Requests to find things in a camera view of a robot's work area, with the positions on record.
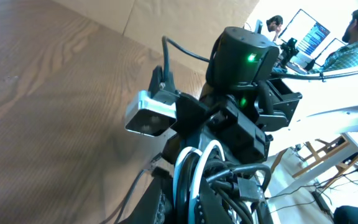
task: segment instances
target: robotic arm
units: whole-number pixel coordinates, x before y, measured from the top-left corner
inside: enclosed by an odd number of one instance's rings
[[[310,77],[272,74],[278,47],[238,27],[225,28],[209,59],[166,37],[162,42],[164,66],[127,107],[126,129],[148,136],[176,131],[162,152],[174,175],[157,176],[123,223],[253,223],[255,210],[258,223],[272,223],[264,199],[271,173],[261,162],[303,136],[321,134],[320,127],[358,131],[358,68]],[[199,101],[176,90],[167,42],[209,62],[211,94]],[[262,185],[257,170],[265,172]],[[252,202],[251,210],[244,201]]]

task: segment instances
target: wood grain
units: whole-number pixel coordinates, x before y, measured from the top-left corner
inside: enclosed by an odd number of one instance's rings
[[[123,128],[158,64],[160,54],[54,2],[0,0],[0,223],[98,223],[118,206],[170,135]],[[199,95],[203,74],[172,71],[179,90]]]

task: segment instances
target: white wall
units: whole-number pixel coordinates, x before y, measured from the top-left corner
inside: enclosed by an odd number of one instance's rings
[[[247,22],[251,25],[252,30],[254,30],[257,19],[265,23],[272,16],[281,15],[284,20],[282,28],[284,30],[299,9],[303,9],[331,31],[311,55],[315,57],[333,38],[342,39],[346,27],[352,19],[352,12],[358,9],[358,0],[260,0],[248,17]]]

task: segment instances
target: white cable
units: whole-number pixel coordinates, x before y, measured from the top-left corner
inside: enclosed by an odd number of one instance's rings
[[[177,161],[175,163],[175,169],[173,170],[173,207],[174,208],[176,208],[178,180],[179,180],[181,167],[183,165],[183,160],[185,160],[187,154],[191,152],[195,152],[199,156],[202,155],[202,152],[199,149],[188,146],[179,153],[179,156],[177,157]]]
[[[221,156],[222,161],[224,161],[224,153],[222,145],[217,140],[212,140],[206,146],[201,158],[198,160],[196,170],[193,176],[193,180],[191,181],[191,189],[190,189],[190,199],[189,199],[189,212],[188,212],[188,224],[195,224],[195,214],[194,208],[196,207],[197,196],[200,191],[200,183],[201,178],[203,176],[204,167],[206,161],[208,160],[209,155],[211,154],[212,149],[217,146],[219,148],[219,154]]]

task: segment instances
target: cardboard panel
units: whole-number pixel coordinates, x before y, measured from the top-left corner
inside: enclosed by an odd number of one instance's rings
[[[54,1],[122,34],[135,0]]]
[[[158,52],[167,35],[184,48],[209,58],[227,26],[242,26],[259,0],[136,0],[124,35]],[[170,47],[171,59],[205,72],[207,64]]]

